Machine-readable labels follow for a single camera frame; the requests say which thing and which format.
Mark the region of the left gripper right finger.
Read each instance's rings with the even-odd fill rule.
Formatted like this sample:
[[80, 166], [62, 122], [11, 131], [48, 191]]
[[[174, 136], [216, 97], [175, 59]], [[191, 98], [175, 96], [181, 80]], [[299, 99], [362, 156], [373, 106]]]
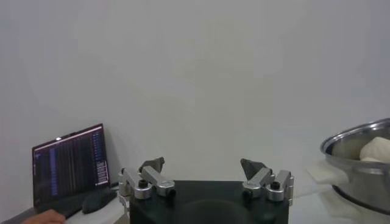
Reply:
[[268, 168], [261, 162], [242, 158], [241, 167], [247, 178], [243, 182], [243, 198], [245, 201], [251, 201], [260, 198], [262, 193], [269, 201], [293, 202], [294, 195], [294, 177], [290, 171], [281, 170], [275, 174], [271, 168]]

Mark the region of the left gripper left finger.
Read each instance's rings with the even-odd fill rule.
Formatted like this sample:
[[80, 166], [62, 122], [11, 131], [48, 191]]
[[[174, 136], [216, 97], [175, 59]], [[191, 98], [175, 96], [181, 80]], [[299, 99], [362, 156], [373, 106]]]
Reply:
[[147, 200], [152, 197], [153, 189], [157, 195], [168, 200], [176, 196], [176, 184], [161, 174], [164, 157], [147, 160], [138, 170], [122, 168], [118, 178], [118, 198], [125, 212], [130, 211], [130, 202]]

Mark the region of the person's bare hand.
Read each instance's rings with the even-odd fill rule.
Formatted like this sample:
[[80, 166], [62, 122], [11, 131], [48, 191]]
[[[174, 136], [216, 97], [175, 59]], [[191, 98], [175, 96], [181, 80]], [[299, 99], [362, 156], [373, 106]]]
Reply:
[[25, 219], [22, 224], [64, 224], [65, 222], [64, 215], [51, 209]]

